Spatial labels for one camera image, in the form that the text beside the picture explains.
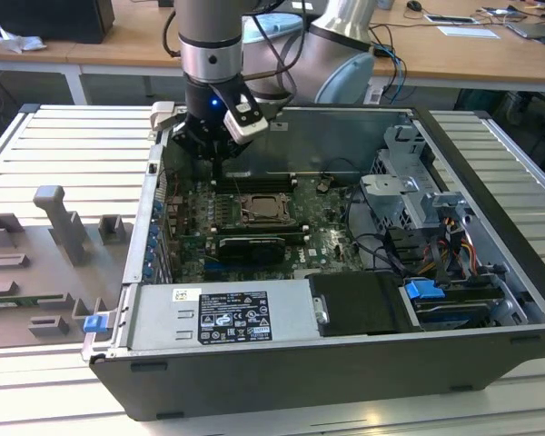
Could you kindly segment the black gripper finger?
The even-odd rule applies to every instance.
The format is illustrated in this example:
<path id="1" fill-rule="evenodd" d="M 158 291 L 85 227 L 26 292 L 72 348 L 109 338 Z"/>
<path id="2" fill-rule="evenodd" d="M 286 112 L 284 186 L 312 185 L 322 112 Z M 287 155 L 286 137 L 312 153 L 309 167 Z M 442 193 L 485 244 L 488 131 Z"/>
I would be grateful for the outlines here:
<path id="1" fill-rule="evenodd" d="M 194 160 L 211 165 L 211 180 L 220 179 L 220 157 L 218 155 L 218 130 L 204 120 L 185 120 L 172 129 L 172 139 Z"/>
<path id="2" fill-rule="evenodd" d="M 218 144 L 218 180 L 224 178 L 223 163 L 226 160 L 238 157 L 251 143 L 238 144 L 234 140 Z"/>

